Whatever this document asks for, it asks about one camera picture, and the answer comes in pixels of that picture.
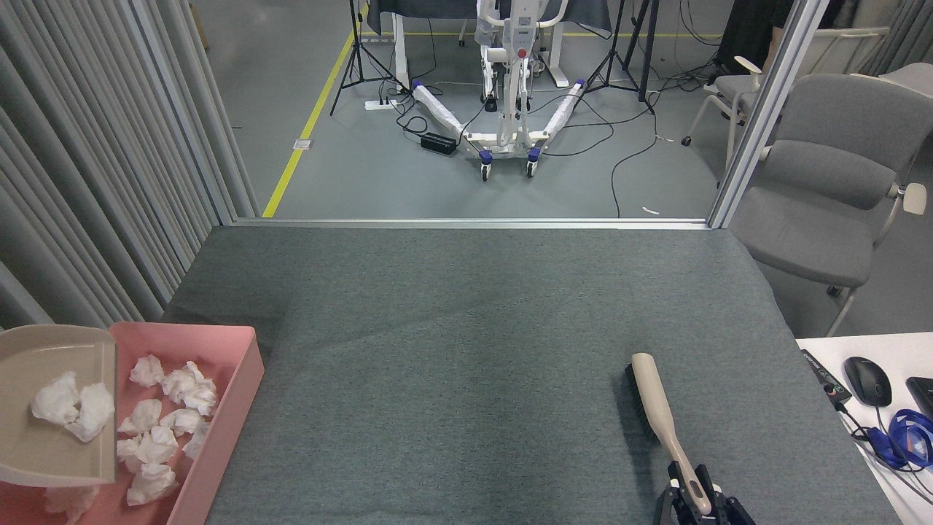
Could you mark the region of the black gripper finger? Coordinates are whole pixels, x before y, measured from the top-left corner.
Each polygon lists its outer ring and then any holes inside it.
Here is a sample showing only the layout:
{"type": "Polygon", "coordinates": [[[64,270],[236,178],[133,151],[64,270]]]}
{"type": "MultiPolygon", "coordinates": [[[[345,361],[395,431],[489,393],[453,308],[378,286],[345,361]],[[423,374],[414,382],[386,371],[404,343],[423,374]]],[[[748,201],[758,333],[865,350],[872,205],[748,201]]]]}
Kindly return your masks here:
{"type": "Polygon", "coordinates": [[[727,497],[716,488],[704,464],[696,467],[695,474],[711,505],[711,511],[699,518],[697,524],[755,524],[739,499],[727,497]]]}
{"type": "Polygon", "coordinates": [[[671,479],[655,504],[655,524],[697,524],[695,505],[686,489],[671,479]]]}

